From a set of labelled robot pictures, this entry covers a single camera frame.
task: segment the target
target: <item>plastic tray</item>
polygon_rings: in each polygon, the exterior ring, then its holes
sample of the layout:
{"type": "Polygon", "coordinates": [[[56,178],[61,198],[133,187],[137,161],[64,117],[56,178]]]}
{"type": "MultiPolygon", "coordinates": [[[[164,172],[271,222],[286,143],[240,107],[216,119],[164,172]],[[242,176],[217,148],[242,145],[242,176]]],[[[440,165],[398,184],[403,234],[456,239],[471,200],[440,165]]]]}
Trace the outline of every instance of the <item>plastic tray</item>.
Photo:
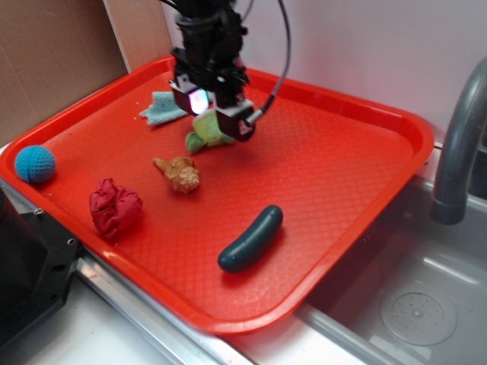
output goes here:
{"type": "MultiPolygon", "coordinates": [[[[286,81],[244,143],[193,155],[200,187],[175,192],[152,159],[187,156],[193,118],[151,128],[139,116],[153,91],[170,90],[173,59],[152,62],[22,135],[0,174],[96,255],[188,323],[248,332],[291,313],[428,158],[432,133],[417,116],[286,81]],[[28,185],[14,172],[24,147],[56,156],[54,177],[28,185]],[[88,196],[100,179],[136,190],[145,216],[111,241],[98,235],[88,196]],[[267,205],[284,222],[269,251],[238,274],[217,265],[267,205]]],[[[276,77],[249,70],[260,106],[276,77]]]]}

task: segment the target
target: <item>gray faucet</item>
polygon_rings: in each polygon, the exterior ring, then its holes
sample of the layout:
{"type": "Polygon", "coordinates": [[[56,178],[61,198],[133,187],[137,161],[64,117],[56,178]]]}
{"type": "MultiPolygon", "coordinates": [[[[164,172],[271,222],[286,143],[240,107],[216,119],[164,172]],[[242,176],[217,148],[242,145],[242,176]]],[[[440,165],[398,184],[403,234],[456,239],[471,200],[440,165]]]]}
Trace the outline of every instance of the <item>gray faucet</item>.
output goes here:
{"type": "Polygon", "coordinates": [[[451,118],[431,200],[431,217],[460,223],[467,190],[487,198],[487,58],[470,75],[451,118]]]}

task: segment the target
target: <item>sink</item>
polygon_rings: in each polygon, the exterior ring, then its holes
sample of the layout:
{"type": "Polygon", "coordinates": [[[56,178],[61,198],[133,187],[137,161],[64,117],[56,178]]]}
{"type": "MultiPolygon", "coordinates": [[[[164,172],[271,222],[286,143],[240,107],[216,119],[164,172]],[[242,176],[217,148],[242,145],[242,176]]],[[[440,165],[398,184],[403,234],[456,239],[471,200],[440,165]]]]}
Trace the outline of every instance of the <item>sink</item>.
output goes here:
{"type": "Polygon", "coordinates": [[[306,300],[369,363],[487,363],[487,204],[437,224],[432,186],[415,176],[306,300]]]}

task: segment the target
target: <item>toy cucumber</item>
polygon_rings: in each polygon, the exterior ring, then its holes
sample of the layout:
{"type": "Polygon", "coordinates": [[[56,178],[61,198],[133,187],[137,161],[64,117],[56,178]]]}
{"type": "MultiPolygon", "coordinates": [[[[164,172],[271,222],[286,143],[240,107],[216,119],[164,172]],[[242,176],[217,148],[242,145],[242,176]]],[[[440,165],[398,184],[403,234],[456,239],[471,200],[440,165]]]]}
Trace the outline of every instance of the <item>toy cucumber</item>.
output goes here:
{"type": "Polygon", "coordinates": [[[250,267],[269,248],[282,218],[280,207],[266,207],[245,232],[220,253],[220,268],[226,272],[239,272],[250,267]]]}

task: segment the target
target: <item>sink drain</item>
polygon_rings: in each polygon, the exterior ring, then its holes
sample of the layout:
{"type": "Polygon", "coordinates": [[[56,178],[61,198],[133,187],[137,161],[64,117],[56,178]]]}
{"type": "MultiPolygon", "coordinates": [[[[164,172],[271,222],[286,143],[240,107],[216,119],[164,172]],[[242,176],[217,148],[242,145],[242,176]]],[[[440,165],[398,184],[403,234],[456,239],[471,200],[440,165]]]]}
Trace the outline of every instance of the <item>sink drain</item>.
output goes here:
{"type": "Polygon", "coordinates": [[[398,339],[429,346],[446,340],[457,325],[457,312],[444,295],[423,284],[397,287],[380,306],[382,322],[398,339]]]}

